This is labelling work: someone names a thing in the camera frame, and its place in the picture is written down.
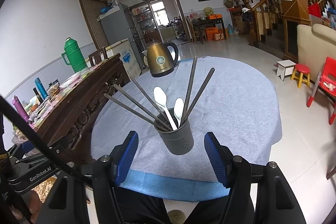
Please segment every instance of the gray refrigerator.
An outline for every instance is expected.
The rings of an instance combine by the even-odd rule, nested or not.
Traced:
[[[140,53],[146,49],[138,22],[133,20],[127,5],[119,4],[119,10],[100,20],[110,45],[128,38],[140,69],[144,64]]]

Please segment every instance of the gray tablecloth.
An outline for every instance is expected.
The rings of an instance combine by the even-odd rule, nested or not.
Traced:
[[[180,62],[169,75],[153,78],[147,72],[137,81],[152,98],[153,89],[160,86],[167,95],[167,107],[174,107],[178,97],[185,98],[191,65],[191,61]],[[219,57],[199,58],[190,102],[212,67],[215,72],[189,116],[194,137],[194,147],[190,152],[181,156],[171,154],[152,125],[109,101],[93,127],[92,157],[97,159],[110,154],[114,146],[124,141],[130,130],[135,130],[139,134],[139,146],[132,170],[157,175],[156,179],[163,181],[164,177],[169,177],[217,182],[204,149],[204,135],[212,131],[220,144],[228,146],[234,155],[241,155],[250,163],[266,164],[271,145],[282,137],[273,84],[258,70],[239,61]],[[128,83],[124,89],[157,114],[134,83]],[[114,97],[143,113],[120,93]],[[137,190],[148,193],[147,189],[142,191],[141,187]]]

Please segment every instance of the red plastic children's chair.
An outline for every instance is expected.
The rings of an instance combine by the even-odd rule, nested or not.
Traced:
[[[330,95],[336,96],[336,80],[330,79],[330,75],[334,79],[336,79],[336,60],[331,57],[327,57],[323,68],[323,72],[321,73],[319,71],[319,73],[317,74],[317,79],[315,81],[315,85],[311,93],[311,96],[308,99],[307,107],[311,106],[317,88],[319,86]],[[334,122],[335,117],[336,117],[336,109],[329,119],[329,124],[332,124]]]

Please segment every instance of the purple tumbler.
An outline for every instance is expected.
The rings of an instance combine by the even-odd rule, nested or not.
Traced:
[[[28,116],[27,112],[25,111],[25,109],[23,108],[19,98],[16,95],[14,95],[14,98],[12,100],[12,104],[14,105],[14,107],[16,108],[16,111],[20,114],[20,116],[26,122],[28,122],[29,116]]]

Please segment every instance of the brown curtain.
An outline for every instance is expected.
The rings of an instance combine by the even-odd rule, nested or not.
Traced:
[[[109,46],[104,29],[100,21],[97,21],[100,9],[108,6],[107,0],[79,0],[79,3],[96,48],[100,49]]]

